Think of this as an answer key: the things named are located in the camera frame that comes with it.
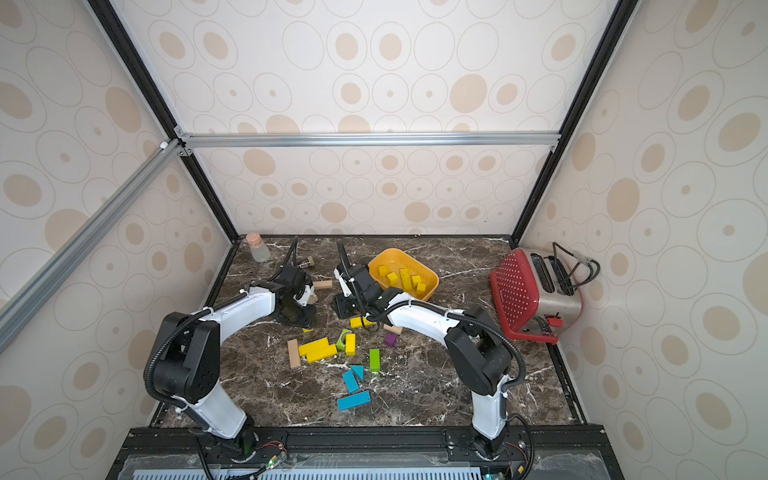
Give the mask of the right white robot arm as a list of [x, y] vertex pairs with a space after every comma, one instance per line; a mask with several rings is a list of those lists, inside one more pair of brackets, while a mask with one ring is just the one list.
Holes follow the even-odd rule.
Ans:
[[440, 307], [396, 287], [382, 287], [365, 264], [350, 261], [337, 242], [334, 270], [342, 293], [341, 309], [382, 326], [402, 327], [443, 345], [461, 382], [472, 392], [473, 443], [486, 460], [498, 457], [508, 432], [507, 391], [525, 380], [525, 360], [483, 308]]

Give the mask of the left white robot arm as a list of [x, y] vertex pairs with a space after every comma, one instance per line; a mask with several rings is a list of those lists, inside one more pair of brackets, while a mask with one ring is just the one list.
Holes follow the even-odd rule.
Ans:
[[288, 327], [314, 327], [315, 287], [297, 259], [297, 245], [294, 239], [275, 273], [251, 282], [234, 298], [194, 313], [167, 314], [144, 367], [150, 397], [187, 415], [240, 459], [255, 451], [257, 434], [251, 416], [222, 385], [222, 347], [262, 318]]

